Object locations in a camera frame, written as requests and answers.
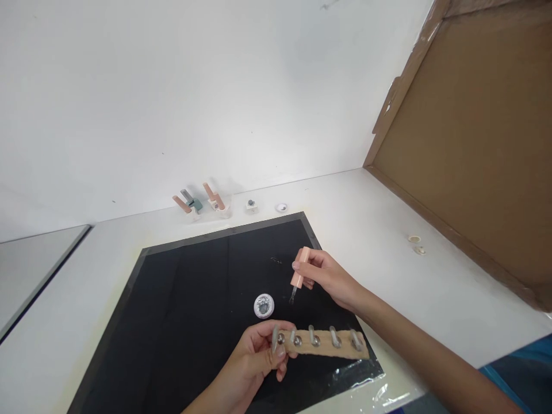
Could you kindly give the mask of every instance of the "white table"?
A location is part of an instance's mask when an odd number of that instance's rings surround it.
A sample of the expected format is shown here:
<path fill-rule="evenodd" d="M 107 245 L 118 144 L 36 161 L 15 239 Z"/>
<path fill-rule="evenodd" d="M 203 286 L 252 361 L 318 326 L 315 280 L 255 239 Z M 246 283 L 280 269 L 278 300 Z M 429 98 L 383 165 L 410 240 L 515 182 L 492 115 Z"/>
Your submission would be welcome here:
<path fill-rule="evenodd" d="M 260 206 L 253 216 L 243 211 L 250 198 Z M 0 347 L 0 412 L 67 411 L 142 248 L 278 217 L 279 202 L 304 211 L 323 248 L 361 284 L 476 367 L 552 332 L 546 314 L 359 169 L 234 195 L 229 220 L 210 213 L 185 224 L 174 207 L 99 223 Z M 305 413 L 389 412 L 424 394 L 404 361 L 363 328 L 385 376 Z"/>
<path fill-rule="evenodd" d="M 83 225 L 0 244 L 0 338 L 89 228 Z"/>

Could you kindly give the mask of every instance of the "finger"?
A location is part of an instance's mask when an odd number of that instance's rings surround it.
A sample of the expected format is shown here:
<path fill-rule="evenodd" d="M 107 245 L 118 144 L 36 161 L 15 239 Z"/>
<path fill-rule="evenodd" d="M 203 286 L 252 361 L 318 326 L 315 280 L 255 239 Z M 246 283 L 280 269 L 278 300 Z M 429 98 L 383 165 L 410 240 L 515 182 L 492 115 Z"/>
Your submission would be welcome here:
<path fill-rule="evenodd" d="M 286 357 L 283 359 L 283 362 L 280 365 L 278 365 L 278 371 L 285 373 L 285 371 L 288 369 L 288 360 L 289 360 L 289 355 L 286 355 Z"/>
<path fill-rule="evenodd" d="M 310 263 L 293 262 L 292 268 L 304 278 L 309 278 L 322 286 L 328 282 L 328 273 L 324 269 Z"/>
<path fill-rule="evenodd" d="M 266 340 L 266 338 L 263 338 L 259 348 L 255 348 L 257 352 L 264 351 L 266 349 L 270 348 L 270 343 Z"/>
<path fill-rule="evenodd" d="M 256 354 L 244 355 L 243 358 L 245 360 L 244 373 L 246 378 L 253 378 L 260 373 L 266 377 L 286 358 L 286 348 L 283 345 L 278 345 L 274 353 L 272 353 L 272 349 L 267 349 Z"/>
<path fill-rule="evenodd" d="M 292 331 L 294 329 L 297 329 L 295 324 L 288 322 L 288 321 L 280 321 L 280 320 L 267 320 L 263 321 L 261 323 L 258 323 L 257 325 L 250 326 L 246 329 L 247 335 L 259 335 L 264 338 L 272 338 L 272 331 L 274 330 L 274 327 L 278 325 L 280 329 L 284 329 L 286 331 Z"/>
<path fill-rule="evenodd" d="M 303 278 L 303 285 L 306 286 L 307 288 L 309 288 L 310 290 L 312 290 L 312 288 L 315 285 L 315 282 L 312 279 Z"/>
<path fill-rule="evenodd" d="M 285 362 L 282 362 L 280 366 L 278 366 L 278 371 L 276 372 L 276 379 L 279 382 L 283 381 L 283 378 L 286 376 L 287 370 L 288 370 L 288 366 Z"/>
<path fill-rule="evenodd" d="M 309 261 L 316 265 L 328 265 L 330 261 L 334 261 L 334 258 L 324 250 L 310 249 Z"/>

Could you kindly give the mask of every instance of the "nail polish applicator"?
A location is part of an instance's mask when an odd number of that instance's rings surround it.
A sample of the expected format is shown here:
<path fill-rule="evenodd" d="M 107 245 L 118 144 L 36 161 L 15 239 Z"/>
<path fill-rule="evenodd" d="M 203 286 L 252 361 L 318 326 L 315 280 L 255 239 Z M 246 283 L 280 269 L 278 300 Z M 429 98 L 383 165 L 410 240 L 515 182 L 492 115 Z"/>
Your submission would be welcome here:
<path fill-rule="evenodd" d="M 308 262 L 310 254 L 311 254 L 311 249 L 308 247 L 303 247 L 303 250 L 301 251 L 301 256 L 299 256 L 299 262 L 301 263 Z M 292 297 L 289 299 L 289 304 L 293 305 L 293 300 L 295 298 L 295 294 L 297 293 L 297 288 L 300 289 L 303 286 L 303 276 L 301 276 L 297 272 L 294 272 L 292 281 L 290 284 L 293 286 L 293 291 L 292 291 Z"/>

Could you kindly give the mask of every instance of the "black work surface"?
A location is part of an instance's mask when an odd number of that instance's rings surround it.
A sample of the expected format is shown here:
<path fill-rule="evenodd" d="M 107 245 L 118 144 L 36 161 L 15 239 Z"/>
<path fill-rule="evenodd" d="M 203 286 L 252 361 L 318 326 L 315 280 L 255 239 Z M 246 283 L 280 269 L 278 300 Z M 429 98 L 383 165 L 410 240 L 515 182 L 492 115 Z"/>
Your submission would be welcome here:
<path fill-rule="evenodd" d="M 304 213 L 262 223 L 141 255 L 69 413 L 180 413 L 218 374 L 243 331 L 260 322 L 253 304 L 261 293 L 275 301 L 273 319 L 298 329 L 362 332 L 319 285 L 298 290 L 289 304 L 297 251 L 318 247 Z M 370 355 L 290 359 L 284 381 L 269 374 L 248 412 L 298 412 L 374 378 L 383 371 L 371 348 Z"/>

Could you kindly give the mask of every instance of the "silver nail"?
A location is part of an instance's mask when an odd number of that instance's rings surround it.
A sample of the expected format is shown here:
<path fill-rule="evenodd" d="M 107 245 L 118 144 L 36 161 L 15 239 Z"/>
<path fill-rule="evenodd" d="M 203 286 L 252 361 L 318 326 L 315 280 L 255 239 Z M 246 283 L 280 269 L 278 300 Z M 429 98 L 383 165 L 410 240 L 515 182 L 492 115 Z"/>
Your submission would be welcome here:
<path fill-rule="evenodd" d="M 351 344 L 357 351 L 362 351 L 362 343 L 358 340 L 357 333 L 354 329 L 351 329 Z"/>
<path fill-rule="evenodd" d="M 276 346 L 278 346 L 278 331 L 280 330 L 279 325 L 275 325 L 272 331 L 272 353 L 276 352 Z"/>
<path fill-rule="evenodd" d="M 335 333 L 335 328 L 331 326 L 329 328 L 330 333 L 332 334 L 332 344 L 335 348 L 341 348 L 341 339 L 339 339 L 338 335 Z"/>
<path fill-rule="evenodd" d="M 315 328 L 313 325 L 309 325 L 310 343 L 313 347 L 318 348 L 320 346 L 320 338 L 315 335 Z"/>

